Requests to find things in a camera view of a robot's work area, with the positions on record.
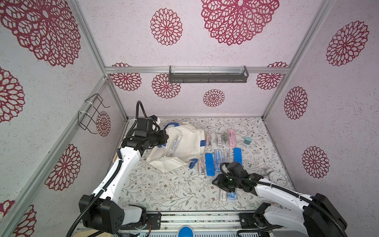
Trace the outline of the long blue-trim compass case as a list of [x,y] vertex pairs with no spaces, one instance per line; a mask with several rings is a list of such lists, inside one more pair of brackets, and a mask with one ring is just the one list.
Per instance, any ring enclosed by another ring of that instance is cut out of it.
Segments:
[[228,193],[227,198],[229,200],[237,200],[237,193],[236,192],[230,192],[230,193]]

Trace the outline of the clear case red-white label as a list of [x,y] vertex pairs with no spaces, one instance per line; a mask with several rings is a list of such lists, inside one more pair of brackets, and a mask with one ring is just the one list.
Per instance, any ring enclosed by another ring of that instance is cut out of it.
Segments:
[[227,192],[225,190],[220,190],[220,201],[227,201]]

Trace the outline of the blue stationery case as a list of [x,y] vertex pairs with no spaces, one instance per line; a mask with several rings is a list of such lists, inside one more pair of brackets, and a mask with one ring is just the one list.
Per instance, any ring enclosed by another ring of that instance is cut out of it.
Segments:
[[240,148],[234,148],[234,161],[242,165],[242,150]]

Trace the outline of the clear slim pencil case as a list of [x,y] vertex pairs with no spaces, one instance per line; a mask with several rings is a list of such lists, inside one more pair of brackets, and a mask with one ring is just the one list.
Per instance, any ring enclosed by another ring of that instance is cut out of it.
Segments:
[[224,161],[226,163],[232,163],[233,162],[233,156],[232,156],[232,153],[231,153],[231,150],[230,149],[225,149],[224,150],[224,155],[225,155],[225,158],[224,158]]

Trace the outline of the clear blue-trim compass case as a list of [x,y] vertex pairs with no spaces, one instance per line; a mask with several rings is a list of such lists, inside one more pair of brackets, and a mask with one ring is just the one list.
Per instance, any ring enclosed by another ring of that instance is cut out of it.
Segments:
[[220,165],[224,162],[223,161],[223,151],[222,150],[215,150],[214,151],[214,159],[215,159],[215,171],[221,172]]

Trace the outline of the blue-rimmed clear case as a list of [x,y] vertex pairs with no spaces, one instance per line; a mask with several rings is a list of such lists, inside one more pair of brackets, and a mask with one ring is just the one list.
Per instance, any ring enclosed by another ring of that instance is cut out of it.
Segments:
[[206,174],[207,176],[213,177],[215,176],[215,166],[214,166],[214,158],[212,153],[205,154],[205,163],[206,163]]

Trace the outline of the white canvas bag blue handles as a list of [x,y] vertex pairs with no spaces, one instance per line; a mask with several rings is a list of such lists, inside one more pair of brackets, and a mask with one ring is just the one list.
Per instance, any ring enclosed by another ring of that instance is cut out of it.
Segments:
[[[171,122],[164,128],[169,135],[164,145],[152,149],[146,162],[163,173],[168,173],[183,166],[196,163],[205,151],[205,131],[194,127],[188,122]],[[167,157],[167,150],[174,142],[175,137],[182,135],[181,142],[173,157]]]

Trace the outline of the clear pen case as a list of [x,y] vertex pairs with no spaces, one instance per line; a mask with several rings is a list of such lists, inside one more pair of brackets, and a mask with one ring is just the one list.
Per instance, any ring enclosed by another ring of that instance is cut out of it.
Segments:
[[218,146],[222,146],[223,145],[223,140],[222,140],[221,133],[216,133],[216,140],[217,140]]

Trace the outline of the pink clear stationery case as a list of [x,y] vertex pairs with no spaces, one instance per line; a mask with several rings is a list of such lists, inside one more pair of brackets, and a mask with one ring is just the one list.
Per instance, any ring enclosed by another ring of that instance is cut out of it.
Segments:
[[232,148],[235,148],[237,146],[237,139],[236,139],[236,134],[235,134],[234,129],[231,129],[231,128],[228,129],[228,142],[229,142],[229,146]]

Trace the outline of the clear green compass set case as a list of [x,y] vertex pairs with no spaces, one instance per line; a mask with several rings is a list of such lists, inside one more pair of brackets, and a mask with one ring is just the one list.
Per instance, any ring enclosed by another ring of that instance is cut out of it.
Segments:
[[228,133],[227,132],[224,132],[223,133],[223,142],[225,145],[228,145],[229,144],[229,137],[228,137]]

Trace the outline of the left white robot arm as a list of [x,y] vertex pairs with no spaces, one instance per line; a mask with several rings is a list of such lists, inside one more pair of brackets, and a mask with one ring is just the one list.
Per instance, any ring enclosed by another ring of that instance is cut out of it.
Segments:
[[116,162],[103,181],[92,194],[83,195],[80,199],[81,213],[68,230],[68,237],[73,235],[79,223],[94,229],[94,237],[102,233],[115,235],[127,224],[145,223],[142,207],[131,205],[121,208],[118,202],[122,187],[143,153],[167,143],[169,136],[159,124],[157,116],[136,118],[116,151]]

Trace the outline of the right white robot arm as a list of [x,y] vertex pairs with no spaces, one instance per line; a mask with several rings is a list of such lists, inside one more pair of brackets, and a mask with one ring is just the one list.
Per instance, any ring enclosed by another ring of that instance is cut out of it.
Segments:
[[329,199],[322,194],[313,196],[291,191],[274,184],[263,176],[249,174],[238,162],[222,163],[221,173],[212,181],[218,188],[233,193],[241,189],[257,197],[269,199],[254,212],[239,216],[242,229],[237,236],[244,233],[265,233],[288,228],[308,237],[345,237],[347,223]]

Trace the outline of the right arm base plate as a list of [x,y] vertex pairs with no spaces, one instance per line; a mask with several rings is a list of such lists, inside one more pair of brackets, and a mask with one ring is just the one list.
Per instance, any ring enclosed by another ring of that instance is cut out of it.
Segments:
[[264,212],[242,212],[239,214],[242,229],[277,229],[282,226],[272,225],[264,217]]

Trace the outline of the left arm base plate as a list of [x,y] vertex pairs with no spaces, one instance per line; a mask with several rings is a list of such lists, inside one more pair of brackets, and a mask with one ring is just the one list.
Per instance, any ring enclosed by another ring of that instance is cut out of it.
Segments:
[[162,214],[160,212],[148,212],[142,216],[142,220],[138,223],[130,223],[123,225],[120,230],[160,230]]

